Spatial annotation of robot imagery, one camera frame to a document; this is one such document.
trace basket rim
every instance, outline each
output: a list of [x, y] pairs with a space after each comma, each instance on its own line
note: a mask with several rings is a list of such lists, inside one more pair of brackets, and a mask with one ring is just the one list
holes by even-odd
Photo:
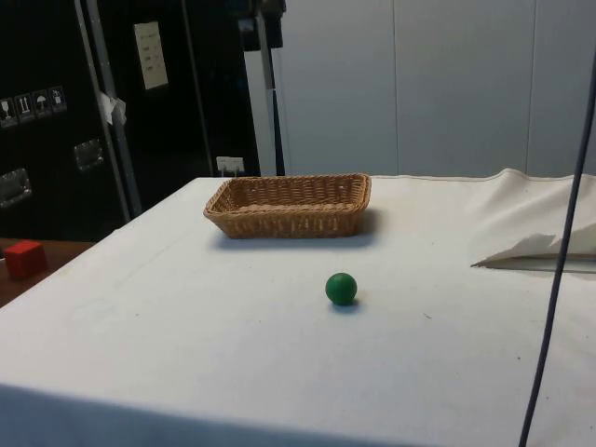
[[[216, 211], [213, 206], [225, 193], [226, 189], [230, 187], [231, 182], [235, 183], [252, 183], [252, 182], [263, 182], [271, 179], [298, 179], [298, 180], [309, 180], [309, 179], [344, 179], [344, 178], [358, 178], [360, 177], [364, 181], [364, 187], [357, 202], [354, 202], [354, 206], [343, 210], [334, 209], [323, 209], [317, 208], [317, 205], [313, 205], [313, 209], [299, 209], [299, 210], [233, 210], [233, 211]], [[371, 177], [368, 174], [351, 173], [351, 174], [325, 174], [325, 175], [289, 175], [284, 177], [240, 177], [230, 179], [224, 182], [216, 191], [216, 193], [207, 202], [203, 214], [207, 218], [224, 217], [228, 219], [243, 218], [248, 216], [257, 215], [292, 215], [292, 214], [344, 214], [351, 215], [366, 209], [371, 199]]]

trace black cable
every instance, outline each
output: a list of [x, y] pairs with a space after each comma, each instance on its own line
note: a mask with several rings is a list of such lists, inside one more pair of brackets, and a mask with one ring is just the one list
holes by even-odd
[[586, 153], [588, 152], [589, 136], [592, 130], [592, 121], [594, 120], [594, 103], [596, 102], [596, 53], [594, 53], [594, 61], [592, 62], [592, 75], [589, 85], [588, 111], [586, 113], [586, 122], [584, 124], [584, 134], [581, 138], [581, 145], [579, 146], [579, 154], [577, 156], [576, 172], [574, 173], [574, 181], [571, 186], [571, 195], [569, 196], [569, 206], [567, 207], [567, 217], [565, 218], [565, 227], [562, 234], [561, 250], [557, 258], [557, 268], [555, 276], [552, 280], [552, 289], [550, 291], [549, 311], [547, 313], [547, 323], [544, 327], [544, 335], [542, 338], [542, 346], [540, 347], [540, 356], [538, 357], [538, 365], [536, 366], [536, 374], [534, 377], [534, 384], [532, 385], [532, 394], [528, 402], [528, 409], [523, 421], [523, 428], [521, 429], [520, 447], [525, 447], [530, 434], [530, 427], [532, 425], [532, 418], [534, 417], [534, 410], [538, 400], [538, 393], [540, 392], [540, 385], [542, 384], [542, 375], [544, 374], [544, 367], [547, 363], [547, 354], [549, 353], [550, 336], [552, 335], [552, 325], [555, 319], [555, 310], [557, 309], [557, 298], [559, 297], [559, 288], [561, 287], [562, 271], [565, 267], [567, 259], [567, 251], [569, 249], [569, 240], [571, 239], [571, 230], [573, 227], [574, 216], [576, 214], [577, 194], [579, 192], [579, 183], [581, 182], [581, 175], [584, 171], [584, 164], [586, 162]]

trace white wall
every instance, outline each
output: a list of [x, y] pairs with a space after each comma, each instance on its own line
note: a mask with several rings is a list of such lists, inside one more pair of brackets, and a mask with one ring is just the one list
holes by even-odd
[[525, 169], [534, 0], [396, 2], [400, 172]]
[[[538, 0], [528, 172], [572, 173], [588, 107], [596, 1]], [[596, 133], [587, 171], [596, 173]]]
[[277, 52], [288, 174], [398, 172], [392, 0], [291, 0]]
[[594, 0], [287, 4], [274, 62], [289, 174], [573, 171]]

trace metal bracket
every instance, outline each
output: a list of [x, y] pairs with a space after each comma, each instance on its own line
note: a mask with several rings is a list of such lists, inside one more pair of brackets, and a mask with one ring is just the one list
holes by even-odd
[[103, 163], [102, 143], [96, 139], [78, 144], [74, 147], [74, 158], [81, 172], [99, 166]]
[[21, 202], [33, 193], [27, 171], [23, 168], [0, 176], [0, 210]]

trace black panel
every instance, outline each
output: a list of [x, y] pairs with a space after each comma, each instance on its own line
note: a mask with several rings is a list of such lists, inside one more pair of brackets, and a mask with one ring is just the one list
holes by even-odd
[[246, 174], [260, 175], [237, 19], [222, 0], [187, 7], [213, 158], [242, 156]]
[[[0, 99], [61, 87], [66, 101], [57, 113], [41, 110], [0, 129], [0, 175], [25, 168], [33, 188], [31, 197], [0, 210], [0, 236], [106, 236], [123, 217], [73, 0], [0, 0], [0, 34]], [[104, 162], [82, 172], [74, 147], [93, 139]]]
[[[98, 7], [146, 210], [195, 177], [210, 176], [183, 11], [175, 0], [101, 0]], [[159, 25], [169, 83], [145, 90], [134, 25], [151, 21]]]

